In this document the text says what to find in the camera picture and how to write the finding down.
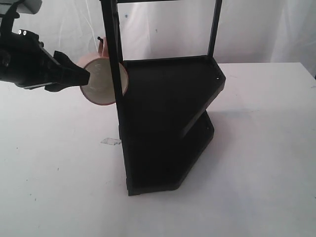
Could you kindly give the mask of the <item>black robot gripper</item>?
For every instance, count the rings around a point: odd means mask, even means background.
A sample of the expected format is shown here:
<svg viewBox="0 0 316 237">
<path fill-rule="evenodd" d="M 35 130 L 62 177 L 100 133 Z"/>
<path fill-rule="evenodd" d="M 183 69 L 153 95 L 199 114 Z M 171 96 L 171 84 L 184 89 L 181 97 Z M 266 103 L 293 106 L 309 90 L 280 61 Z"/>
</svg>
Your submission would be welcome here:
<svg viewBox="0 0 316 237">
<path fill-rule="evenodd" d="M 24 89 L 45 86 L 60 92 L 70 86 L 88 85 L 90 73 L 76 65 L 63 52 L 52 57 L 39 41 L 39 35 L 19 30 L 0 36 L 0 80 Z"/>
</svg>

